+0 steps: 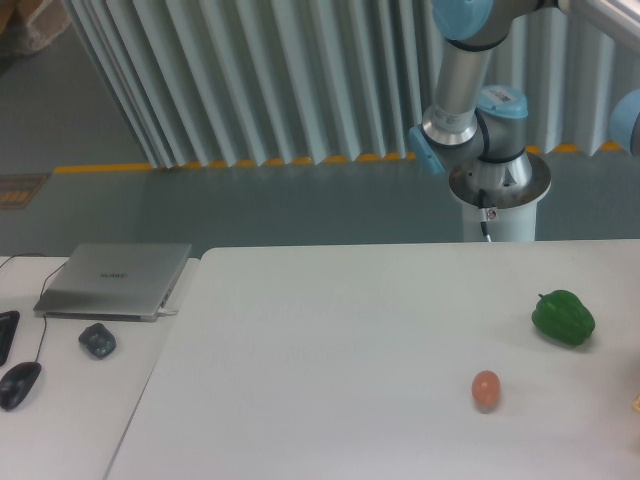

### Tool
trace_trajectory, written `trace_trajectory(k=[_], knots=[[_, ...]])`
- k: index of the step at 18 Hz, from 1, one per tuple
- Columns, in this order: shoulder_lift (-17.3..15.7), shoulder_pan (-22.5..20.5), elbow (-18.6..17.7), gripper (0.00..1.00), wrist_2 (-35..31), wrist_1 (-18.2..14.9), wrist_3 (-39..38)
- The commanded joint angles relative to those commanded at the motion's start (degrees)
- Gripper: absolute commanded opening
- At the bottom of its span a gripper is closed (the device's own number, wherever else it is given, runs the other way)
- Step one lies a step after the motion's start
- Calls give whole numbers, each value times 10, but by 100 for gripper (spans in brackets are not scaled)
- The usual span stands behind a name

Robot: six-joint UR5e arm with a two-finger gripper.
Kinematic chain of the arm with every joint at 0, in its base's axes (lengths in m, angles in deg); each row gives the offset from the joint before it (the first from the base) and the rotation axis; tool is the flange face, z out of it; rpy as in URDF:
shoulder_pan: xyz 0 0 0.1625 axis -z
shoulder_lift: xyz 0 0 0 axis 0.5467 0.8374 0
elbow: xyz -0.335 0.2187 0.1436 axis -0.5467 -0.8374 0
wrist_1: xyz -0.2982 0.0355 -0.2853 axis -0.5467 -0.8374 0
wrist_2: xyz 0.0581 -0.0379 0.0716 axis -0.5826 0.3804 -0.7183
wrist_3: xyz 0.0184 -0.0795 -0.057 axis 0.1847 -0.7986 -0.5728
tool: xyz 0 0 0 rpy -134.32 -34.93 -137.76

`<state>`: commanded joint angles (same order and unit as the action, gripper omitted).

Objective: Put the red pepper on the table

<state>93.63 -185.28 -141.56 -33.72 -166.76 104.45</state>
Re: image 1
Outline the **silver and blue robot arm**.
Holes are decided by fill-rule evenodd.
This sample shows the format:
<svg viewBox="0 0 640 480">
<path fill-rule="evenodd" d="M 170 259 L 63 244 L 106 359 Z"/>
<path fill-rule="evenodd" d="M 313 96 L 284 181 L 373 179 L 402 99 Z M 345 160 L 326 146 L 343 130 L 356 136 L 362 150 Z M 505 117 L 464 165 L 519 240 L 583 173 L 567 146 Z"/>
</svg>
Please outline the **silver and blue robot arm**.
<svg viewBox="0 0 640 480">
<path fill-rule="evenodd" d="M 409 141 L 423 169 L 446 172 L 452 193 L 477 208 L 510 209 L 542 199 L 549 167 L 525 151 L 525 95 L 483 84 L 491 52 L 519 17 L 556 8 L 586 19 L 638 50 L 636 1 L 435 1 L 432 13 L 445 39 L 432 103 Z"/>
</svg>

